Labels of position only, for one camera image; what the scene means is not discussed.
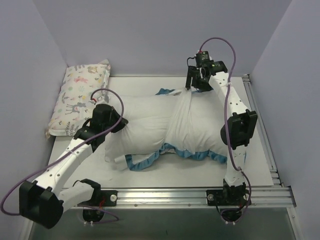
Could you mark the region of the blue white plush pillowcase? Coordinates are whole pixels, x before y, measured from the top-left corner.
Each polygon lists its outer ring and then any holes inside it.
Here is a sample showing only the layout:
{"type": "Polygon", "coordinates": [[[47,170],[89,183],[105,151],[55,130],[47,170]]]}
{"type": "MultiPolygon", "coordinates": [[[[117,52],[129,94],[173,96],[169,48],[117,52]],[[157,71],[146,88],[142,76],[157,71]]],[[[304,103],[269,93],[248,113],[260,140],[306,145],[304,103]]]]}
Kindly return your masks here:
{"type": "Polygon", "coordinates": [[[183,90],[178,96],[163,143],[149,148],[146,155],[127,154],[128,168],[141,171],[166,153],[197,161],[210,158],[225,164],[228,153],[220,134],[224,125],[223,111],[214,91],[197,93],[183,90]]]}

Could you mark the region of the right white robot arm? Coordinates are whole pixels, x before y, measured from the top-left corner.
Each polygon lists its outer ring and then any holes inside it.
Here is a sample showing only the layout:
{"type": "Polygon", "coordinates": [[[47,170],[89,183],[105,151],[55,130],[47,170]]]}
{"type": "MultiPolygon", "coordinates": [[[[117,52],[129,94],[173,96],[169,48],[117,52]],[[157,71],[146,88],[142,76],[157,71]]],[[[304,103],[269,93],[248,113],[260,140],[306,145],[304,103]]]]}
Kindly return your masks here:
{"type": "Polygon", "coordinates": [[[222,200],[235,205],[248,194],[243,175],[247,146],[253,137],[258,114],[250,110],[231,83],[231,76],[223,61],[214,61],[208,51],[199,50],[194,66],[189,66],[185,87],[202,92],[215,91],[224,106],[224,125],[220,136],[227,145],[227,170],[223,179],[222,200]]]}

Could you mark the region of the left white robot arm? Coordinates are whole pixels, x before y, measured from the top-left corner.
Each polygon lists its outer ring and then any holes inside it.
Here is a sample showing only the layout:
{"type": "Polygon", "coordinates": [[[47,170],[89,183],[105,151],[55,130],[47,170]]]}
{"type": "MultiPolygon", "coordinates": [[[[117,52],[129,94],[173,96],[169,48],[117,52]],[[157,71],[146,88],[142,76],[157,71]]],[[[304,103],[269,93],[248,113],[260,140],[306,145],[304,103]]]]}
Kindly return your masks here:
{"type": "Polygon", "coordinates": [[[47,229],[53,228],[64,212],[82,204],[97,205],[101,185],[90,179],[63,189],[66,181],[84,160],[105,141],[106,135],[122,130],[128,121],[114,107],[97,104],[92,117],[75,133],[61,156],[35,180],[24,180],[18,190],[19,214],[47,229]]]}

